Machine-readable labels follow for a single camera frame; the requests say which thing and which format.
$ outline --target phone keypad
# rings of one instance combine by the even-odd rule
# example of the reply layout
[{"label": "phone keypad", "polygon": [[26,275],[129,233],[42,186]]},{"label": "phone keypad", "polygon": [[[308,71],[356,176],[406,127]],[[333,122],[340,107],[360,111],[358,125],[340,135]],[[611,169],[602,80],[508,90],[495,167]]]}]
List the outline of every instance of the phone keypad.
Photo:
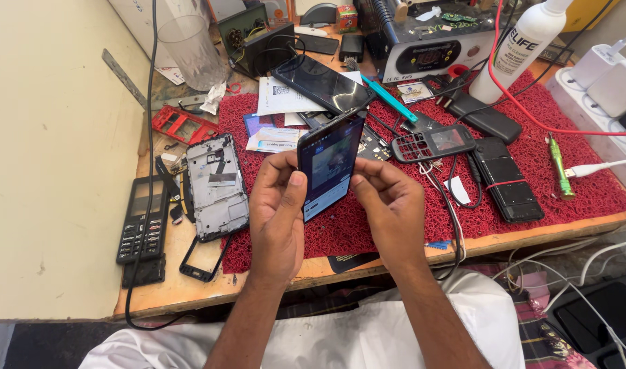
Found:
[{"label": "phone keypad", "polygon": [[160,250],[158,241],[162,233],[162,219],[149,222],[148,230],[143,232],[144,222],[141,224],[124,224],[120,247],[118,248],[118,263],[128,263],[135,260],[142,246],[142,258],[157,256]]}]

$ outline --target clear plastic cup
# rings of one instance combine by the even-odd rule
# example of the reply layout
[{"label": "clear plastic cup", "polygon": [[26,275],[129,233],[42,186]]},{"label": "clear plastic cup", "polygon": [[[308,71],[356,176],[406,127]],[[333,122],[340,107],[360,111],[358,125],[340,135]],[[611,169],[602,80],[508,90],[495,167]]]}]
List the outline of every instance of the clear plastic cup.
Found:
[{"label": "clear plastic cup", "polygon": [[174,58],[188,86],[208,91],[226,80],[224,64],[201,16],[170,20],[158,30],[158,40]]}]

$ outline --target red rubber mat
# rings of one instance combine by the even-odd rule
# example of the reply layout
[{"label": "red rubber mat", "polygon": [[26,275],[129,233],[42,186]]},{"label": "red rubber mat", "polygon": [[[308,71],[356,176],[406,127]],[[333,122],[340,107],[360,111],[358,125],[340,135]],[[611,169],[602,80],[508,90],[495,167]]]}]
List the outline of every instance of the red rubber mat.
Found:
[{"label": "red rubber mat", "polygon": [[[509,88],[509,91],[515,93],[529,85],[533,80],[531,72],[526,71]],[[544,124],[560,129],[576,129],[575,124],[561,113],[561,109],[542,85],[536,84],[516,98]],[[250,194],[254,178],[263,158],[267,154],[245,151],[247,131],[245,130],[242,116],[244,114],[256,113],[257,106],[258,95],[241,94],[227,96],[220,103],[219,113],[221,131],[232,133],[235,138],[242,174]],[[583,178],[572,179],[571,186],[577,197],[571,201],[559,200],[556,170],[550,161],[547,143],[545,142],[547,132],[529,121],[511,102],[504,102],[495,108],[519,122],[523,127],[518,140],[509,145],[508,149],[518,164],[520,171],[528,180],[534,195],[545,212],[545,218],[536,222],[506,223],[502,220],[490,196],[485,194],[481,205],[477,209],[460,208],[457,210],[465,238],[479,238],[489,234],[524,231],[536,227],[602,217],[626,211],[626,192],[609,170],[596,172]],[[411,111],[419,110],[444,125],[450,125],[455,121],[455,118],[450,113],[436,106],[433,100],[419,102],[410,107],[410,109]],[[370,104],[370,111],[391,125],[397,118],[395,110],[384,105],[380,100]],[[278,127],[284,126],[284,116],[282,114],[275,115],[274,120]],[[369,115],[366,122],[387,142],[391,141],[391,133],[375,122]],[[482,137],[480,133],[471,128],[469,129],[475,138]],[[584,136],[555,134],[555,139],[561,147],[563,163],[566,167],[602,162],[598,155],[588,146]],[[444,158],[443,164],[440,166],[443,172],[435,171],[440,181],[448,180],[452,160],[452,157]],[[426,177],[418,172],[418,165],[402,165],[397,163],[395,159],[391,159],[391,163],[424,186],[425,242],[453,238],[452,225],[446,205],[441,195],[432,187]],[[474,201],[477,198],[477,188],[469,173],[465,155],[460,155],[455,176],[461,176],[466,191]],[[365,211],[358,204],[356,197],[351,191],[343,200],[307,223],[304,231],[306,240],[304,258],[376,251],[370,236]],[[248,270],[250,265],[251,239],[249,237],[249,229],[247,229],[234,235],[231,246],[222,262],[222,267],[224,273],[242,273]]]}]

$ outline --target usb cable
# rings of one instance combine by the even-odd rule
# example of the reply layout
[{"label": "usb cable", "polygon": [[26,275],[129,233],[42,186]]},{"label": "usb cable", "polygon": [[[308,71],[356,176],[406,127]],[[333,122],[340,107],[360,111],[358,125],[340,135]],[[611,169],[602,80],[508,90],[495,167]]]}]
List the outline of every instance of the usb cable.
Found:
[{"label": "usb cable", "polygon": [[578,165],[570,169],[564,169],[563,172],[566,174],[566,177],[568,178],[580,178],[580,177],[584,177],[586,175],[595,173],[601,169],[607,169],[609,167],[613,167],[614,165],[620,165],[620,164],[626,164],[626,160],[621,160],[619,162],[613,162],[613,163]]}]

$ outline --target white shirt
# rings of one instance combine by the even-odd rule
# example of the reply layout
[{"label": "white shirt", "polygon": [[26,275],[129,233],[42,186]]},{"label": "white shirt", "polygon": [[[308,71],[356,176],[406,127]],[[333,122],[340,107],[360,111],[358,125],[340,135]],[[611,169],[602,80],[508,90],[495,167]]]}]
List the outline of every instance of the white shirt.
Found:
[{"label": "white shirt", "polygon": [[[493,369],[524,369],[511,297],[483,274],[457,269],[441,288]],[[81,369],[200,369],[223,323],[159,331],[121,330],[90,351]],[[343,313],[277,320],[262,368],[424,368],[397,289]]]}]

